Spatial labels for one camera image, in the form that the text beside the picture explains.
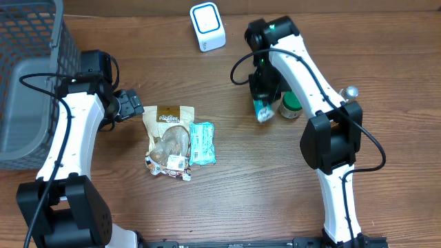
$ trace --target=cable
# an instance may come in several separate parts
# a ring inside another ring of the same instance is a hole
[[[115,64],[115,67],[116,67],[116,80],[115,80],[115,83],[112,85],[112,89],[116,90],[117,87],[118,87],[118,84],[119,84],[119,66],[118,66],[118,63],[116,62],[116,59],[112,55],[108,54],[107,52],[102,52],[102,53],[104,53],[107,56],[109,56],[109,59],[111,59],[113,61],[113,63]]]
[[[37,205],[37,208],[35,209],[35,214],[34,214],[34,217],[32,218],[32,221],[31,221],[31,223],[29,225],[29,230],[28,230],[28,233],[26,234],[26,239],[25,239],[25,243],[24,243],[23,248],[28,248],[29,247],[30,238],[32,236],[32,231],[33,231],[33,229],[35,227],[35,223],[37,222],[37,218],[38,218],[38,216],[40,214],[41,208],[43,207],[43,204],[44,204],[44,202],[45,202],[45,200],[47,198],[47,195],[49,194],[50,186],[54,182],[55,176],[57,175],[58,169],[60,168],[61,159],[63,158],[63,153],[64,153],[64,150],[66,148],[66,144],[68,142],[68,137],[69,137],[69,133],[70,133],[70,125],[71,125],[71,122],[72,122],[72,114],[70,113],[70,108],[69,108],[68,104],[62,98],[59,98],[56,94],[54,94],[52,92],[49,92],[49,91],[46,91],[46,90],[42,90],[42,89],[40,89],[38,87],[35,87],[35,86],[32,86],[32,85],[30,85],[30,84],[28,84],[28,83],[26,83],[24,81],[24,79],[28,79],[28,78],[35,77],[35,76],[59,76],[59,77],[67,77],[67,78],[70,78],[71,76],[63,75],[63,74],[57,74],[57,73],[35,73],[35,74],[29,74],[29,75],[22,76],[19,79],[19,81],[20,81],[20,83],[22,85],[24,85],[24,86],[26,86],[28,88],[31,88],[33,90],[36,90],[38,92],[41,92],[43,94],[47,94],[47,95],[57,99],[60,103],[62,103],[64,108],[66,109],[67,114],[68,114],[68,124],[66,125],[66,132],[64,134],[63,142],[62,142],[61,147],[60,147],[60,152],[58,154],[57,159],[55,160],[54,170],[52,171],[52,173],[51,173],[51,175],[49,177],[49,180],[48,180],[48,182],[46,184],[46,188],[44,189],[43,194],[41,195],[39,204]]]
[[[286,51],[286,50],[282,50],[282,49],[276,49],[276,48],[269,48],[269,49],[263,49],[263,50],[251,52],[251,53],[245,55],[243,58],[239,59],[239,61],[237,61],[237,63],[233,66],[232,71],[231,71],[231,73],[229,75],[229,77],[232,80],[232,82],[235,85],[244,85],[244,84],[246,84],[248,82],[248,80],[246,80],[245,82],[238,83],[238,82],[236,82],[233,79],[234,70],[236,70],[238,65],[240,65],[245,59],[248,59],[249,57],[257,55],[257,54],[262,54],[262,53],[267,53],[267,52],[280,52],[280,53],[283,53],[283,54],[287,54],[289,56],[293,56],[298,62],[301,62],[306,67],[306,69],[308,70],[310,75],[312,76],[312,79],[316,83],[318,90],[320,90],[320,93],[323,95],[323,98],[326,100],[326,102],[335,111],[337,111],[337,113],[339,113],[339,115],[341,115],[341,117],[343,117],[344,119],[346,119],[346,121],[349,121],[350,123],[355,125],[363,134],[365,134],[366,137],[369,138],[372,141],[372,143],[378,148],[378,151],[380,151],[380,153],[381,153],[382,161],[381,161],[381,164],[379,164],[379,166],[372,167],[372,168],[366,168],[366,169],[352,169],[352,170],[346,172],[345,175],[342,177],[343,201],[344,201],[344,204],[345,204],[346,219],[347,219],[347,224],[348,224],[348,227],[349,227],[349,233],[351,234],[352,247],[354,247],[355,246],[355,244],[354,244],[355,243],[355,239],[354,239],[354,236],[353,236],[351,219],[349,217],[349,208],[348,208],[348,205],[347,205],[347,194],[346,194],[346,186],[345,186],[346,178],[348,177],[348,175],[350,175],[352,173],[356,173],[356,172],[374,172],[374,171],[377,171],[377,170],[383,168],[384,164],[386,164],[386,153],[384,152],[383,147],[376,140],[375,137],[373,137],[365,128],[363,128],[362,126],[357,124],[349,116],[347,116],[345,113],[343,113],[337,106],[335,106],[331,102],[331,100],[329,100],[329,96],[326,95],[325,91],[322,88],[322,85],[318,81],[317,76],[314,74],[314,72],[311,69],[311,67],[308,65],[308,63],[306,63],[306,61],[301,56],[298,56],[297,54],[294,54],[292,52],[289,52],[289,51]]]

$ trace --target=container lid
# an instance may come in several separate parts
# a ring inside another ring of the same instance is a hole
[[[283,105],[291,111],[298,111],[302,109],[302,105],[298,101],[294,92],[286,92],[283,96]]]

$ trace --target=barcode sticker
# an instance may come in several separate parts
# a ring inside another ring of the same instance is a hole
[[[168,156],[167,169],[183,171],[184,164],[185,164],[184,156],[177,156],[177,155]]]

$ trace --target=wooden table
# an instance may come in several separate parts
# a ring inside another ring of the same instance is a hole
[[[272,20],[279,15],[265,16]],[[391,247],[441,242],[441,14],[439,12],[291,16],[328,82],[360,90],[363,125],[383,144],[387,165],[357,174],[358,220]],[[192,181],[154,177],[143,162],[141,118],[97,136],[92,181],[113,220],[147,240],[277,240],[319,236],[324,209],[315,171],[302,158],[304,115],[258,124],[247,85],[229,81],[250,52],[243,33],[260,16],[225,16],[227,45],[201,53],[189,17],[67,18],[81,50],[101,49],[119,62],[121,88],[144,105],[194,106],[216,126],[217,164],[195,167]],[[236,78],[245,79],[251,61]],[[363,137],[358,167],[380,155]],[[0,172],[0,247],[22,247],[26,225],[15,201],[36,171]]]

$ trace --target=gray plastic bin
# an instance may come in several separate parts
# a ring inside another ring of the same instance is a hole
[[[73,75],[79,69],[80,53],[63,22],[62,0],[0,1],[0,169],[41,168],[57,126],[57,101],[24,87],[19,77]],[[53,92],[61,78],[26,82]]]

